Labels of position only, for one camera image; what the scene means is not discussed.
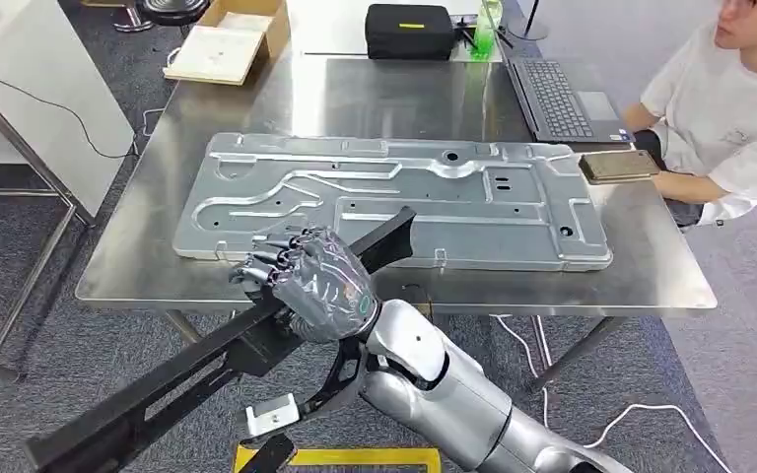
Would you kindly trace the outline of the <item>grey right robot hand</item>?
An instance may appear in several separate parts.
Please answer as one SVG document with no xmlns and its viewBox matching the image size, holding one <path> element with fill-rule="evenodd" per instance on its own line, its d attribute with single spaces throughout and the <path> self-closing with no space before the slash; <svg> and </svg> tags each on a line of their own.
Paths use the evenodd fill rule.
<svg viewBox="0 0 757 473">
<path fill-rule="evenodd" d="M 379 314 L 370 274 L 329 227 L 266 236 L 232 268 L 229 281 L 251 299 L 283 303 L 294 314 L 291 330 L 313 343 L 357 336 Z"/>
</svg>

